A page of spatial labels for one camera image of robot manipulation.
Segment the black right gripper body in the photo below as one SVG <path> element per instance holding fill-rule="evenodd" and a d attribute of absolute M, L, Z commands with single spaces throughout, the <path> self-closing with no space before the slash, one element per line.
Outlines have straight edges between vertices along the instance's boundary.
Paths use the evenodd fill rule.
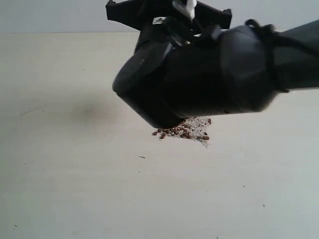
<path fill-rule="evenodd" d="M 172 0 L 154 0 L 154 7 L 151 11 L 150 21 L 155 17 L 172 17 L 182 23 L 185 23 L 189 28 L 192 28 L 193 21 L 189 20 L 186 16 L 178 12 L 172 5 Z"/>

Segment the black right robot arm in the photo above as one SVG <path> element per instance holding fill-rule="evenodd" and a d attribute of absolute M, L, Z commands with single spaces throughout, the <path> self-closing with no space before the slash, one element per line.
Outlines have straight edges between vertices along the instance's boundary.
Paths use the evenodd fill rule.
<path fill-rule="evenodd" d="M 278 32 L 196 0 L 110 0 L 107 19 L 139 31 L 113 91 L 155 128 L 263 111 L 278 94 L 319 86 L 318 21 Z"/>

